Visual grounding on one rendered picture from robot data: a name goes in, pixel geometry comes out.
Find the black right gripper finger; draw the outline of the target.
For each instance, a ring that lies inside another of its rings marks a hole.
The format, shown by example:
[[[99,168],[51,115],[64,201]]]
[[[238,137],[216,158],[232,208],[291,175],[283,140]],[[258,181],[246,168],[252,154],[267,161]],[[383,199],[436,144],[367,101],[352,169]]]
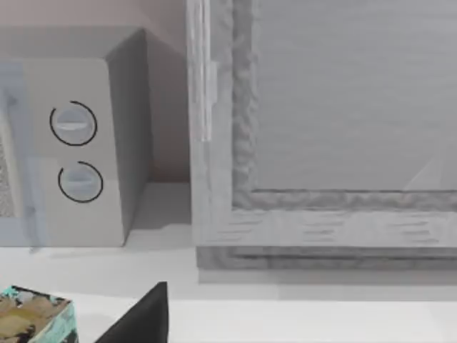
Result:
[[[169,343],[167,282],[157,283],[95,343]]]

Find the teal and brown box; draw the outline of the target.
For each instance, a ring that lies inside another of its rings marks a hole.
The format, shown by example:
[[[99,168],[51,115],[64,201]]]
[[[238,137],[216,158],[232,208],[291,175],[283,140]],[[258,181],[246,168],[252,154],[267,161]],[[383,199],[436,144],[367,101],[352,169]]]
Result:
[[[16,285],[0,292],[0,343],[79,343],[70,299]]]

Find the pale round microwave knob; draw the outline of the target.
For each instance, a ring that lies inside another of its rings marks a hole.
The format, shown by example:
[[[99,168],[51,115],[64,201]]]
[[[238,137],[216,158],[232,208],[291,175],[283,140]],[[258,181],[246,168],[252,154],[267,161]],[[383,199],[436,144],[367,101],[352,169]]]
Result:
[[[104,180],[96,167],[88,162],[78,161],[73,166],[60,169],[58,186],[67,199],[86,204],[100,197],[104,190]]]
[[[85,104],[70,101],[66,106],[53,108],[49,115],[52,134],[67,146],[84,146],[96,136],[98,122]]]

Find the grey cabinet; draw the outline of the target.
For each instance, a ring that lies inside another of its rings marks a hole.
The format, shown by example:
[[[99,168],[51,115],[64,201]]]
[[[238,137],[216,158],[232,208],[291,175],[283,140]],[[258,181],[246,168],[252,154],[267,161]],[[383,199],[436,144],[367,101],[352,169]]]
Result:
[[[209,279],[304,271],[457,271],[457,193],[268,191],[257,194],[254,7],[186,0],[191,213],[196,264]]]

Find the pale microwave oven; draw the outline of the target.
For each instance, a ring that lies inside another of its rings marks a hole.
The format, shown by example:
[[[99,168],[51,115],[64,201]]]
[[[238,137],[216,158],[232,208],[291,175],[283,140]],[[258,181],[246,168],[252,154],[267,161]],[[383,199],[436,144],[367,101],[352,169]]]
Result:
[[[153,83],[165,44],[140,26],[0,27],[0,247],[120,247],[153,171]],[[84,146],[51,132],[53,108],[87,105],[98,130]],[[104,190],[80,204],[61,168],[96,167]]]

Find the grey cabinet door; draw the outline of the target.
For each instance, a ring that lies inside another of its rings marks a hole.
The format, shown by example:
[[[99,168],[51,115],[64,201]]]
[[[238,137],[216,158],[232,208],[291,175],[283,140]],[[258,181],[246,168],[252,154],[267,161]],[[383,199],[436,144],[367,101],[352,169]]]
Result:
[[[233,0],[233,205],[457,212],[457,0]]]

